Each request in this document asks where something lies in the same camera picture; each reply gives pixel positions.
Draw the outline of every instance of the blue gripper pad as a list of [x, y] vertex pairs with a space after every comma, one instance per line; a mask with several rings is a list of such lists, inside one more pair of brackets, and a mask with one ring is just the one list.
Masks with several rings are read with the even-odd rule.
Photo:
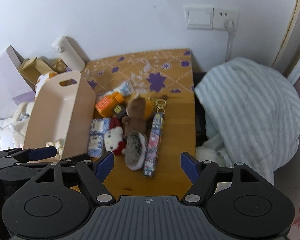
[[187, 155], [182, 153], [180, 163], [181, 163], [182, 170], [188, 176], [192, 184], [194, 184], [200, 175], [197, 171], [197, 166], [196, 166], [198, 161], [194, 158], [191, 159]]
[[57, 149], [53, 146], [33, 149], [28, 153], [29, 159], [32, 161], [43, 160], [56, 156]]
[[99, 160], [94, 163], [93, 172], [95, 176], [103, 182], [106, 177], [109, 175], [110, 171], [113, 169], [114, 166], [114, 155], [111, 153], [102, 159], [100, 162]]

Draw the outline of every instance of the white plush toy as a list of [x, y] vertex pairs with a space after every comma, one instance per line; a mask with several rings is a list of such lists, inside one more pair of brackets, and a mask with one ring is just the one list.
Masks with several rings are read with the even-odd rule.
[[11, 118], [11, 123], [0, 127], [0, 151], [23, 148], [33, 106], [34, 102], [21, 103]]

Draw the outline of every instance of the hello kitty plush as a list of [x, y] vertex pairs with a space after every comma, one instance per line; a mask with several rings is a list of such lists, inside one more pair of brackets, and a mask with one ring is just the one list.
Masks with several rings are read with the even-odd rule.
[[123, 129], [118, 118], [111, 118], [109, 130], [104, 136], [104, 142], [107, 152], [112, 152], [114, 155], [123, 153], [126, 142], [123, 141]]

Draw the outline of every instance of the white thermos bottle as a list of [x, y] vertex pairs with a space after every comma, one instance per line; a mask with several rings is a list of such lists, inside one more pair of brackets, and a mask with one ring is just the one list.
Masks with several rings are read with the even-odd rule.
[[81, 71], [84, 69], [84, 61], [80, 58], [66, 37], [60, 36], [59, 38], [55, 39], [51, 46], [71, 70]]

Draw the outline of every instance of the wooden board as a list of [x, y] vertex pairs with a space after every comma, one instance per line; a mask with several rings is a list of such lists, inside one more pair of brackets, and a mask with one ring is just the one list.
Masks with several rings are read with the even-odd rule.
[[94, 60], [87, 68], [88, 80], [97, 94], [103, 94], [129, 80], [136, 92], [158, 98], [166, 94], [165, 123], [154, 178], [142, 170], [131, 171], [123, 156], [115, 156], [114, 168], [104, 181], [107, 189], [119, 195], [178, 195], [181, 198], [191, 182], [180, 166], [180, 155], [195, 154], [195, 114], [193, 77], [188, 49], [148, 51]]

